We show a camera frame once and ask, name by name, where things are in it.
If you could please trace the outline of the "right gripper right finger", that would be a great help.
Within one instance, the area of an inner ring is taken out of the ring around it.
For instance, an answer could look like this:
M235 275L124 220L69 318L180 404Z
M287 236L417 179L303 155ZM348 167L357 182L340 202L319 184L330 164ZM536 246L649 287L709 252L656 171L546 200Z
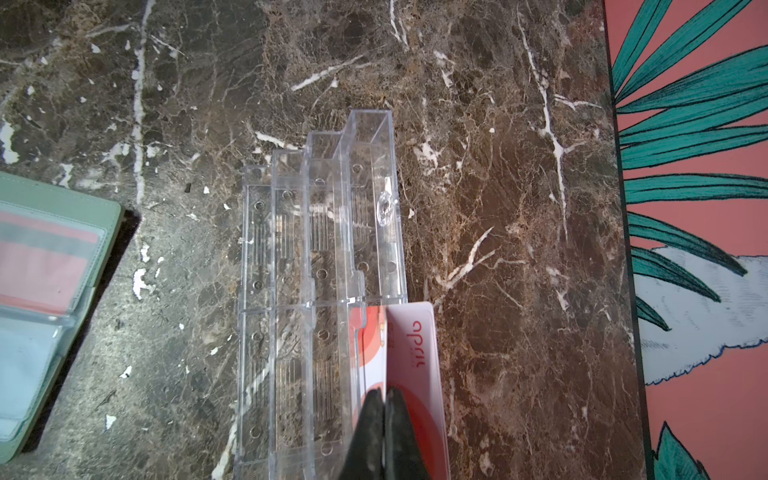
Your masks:
M386 480L428 480L415 430L401 390L387 392L384 413L383 478Z

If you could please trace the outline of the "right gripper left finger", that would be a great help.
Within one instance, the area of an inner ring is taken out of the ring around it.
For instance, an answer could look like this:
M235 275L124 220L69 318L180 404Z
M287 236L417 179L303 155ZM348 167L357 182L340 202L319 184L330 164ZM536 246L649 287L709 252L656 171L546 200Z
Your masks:
M380 389L367 392L339 480L383 478L384 401Z

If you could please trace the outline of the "red white credit card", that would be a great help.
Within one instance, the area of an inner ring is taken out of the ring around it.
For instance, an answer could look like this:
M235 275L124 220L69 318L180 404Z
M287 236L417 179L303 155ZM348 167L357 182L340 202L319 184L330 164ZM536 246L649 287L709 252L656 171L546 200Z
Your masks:
M356 425L367 393L379 390L386 396L388 331L384 306L355 305L350 309L350 353L353 425Z
M449 453L434 307L429 302L391 305L387 385L404 394L426 469L449 479Z

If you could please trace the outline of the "clear plastic organizer box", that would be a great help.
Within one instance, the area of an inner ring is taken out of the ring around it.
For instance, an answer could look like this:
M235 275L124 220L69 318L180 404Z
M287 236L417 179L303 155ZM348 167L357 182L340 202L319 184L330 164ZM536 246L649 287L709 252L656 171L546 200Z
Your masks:
M352 111L243 189L234 475L333 479L355 430L350 309L408 299L392 113Z

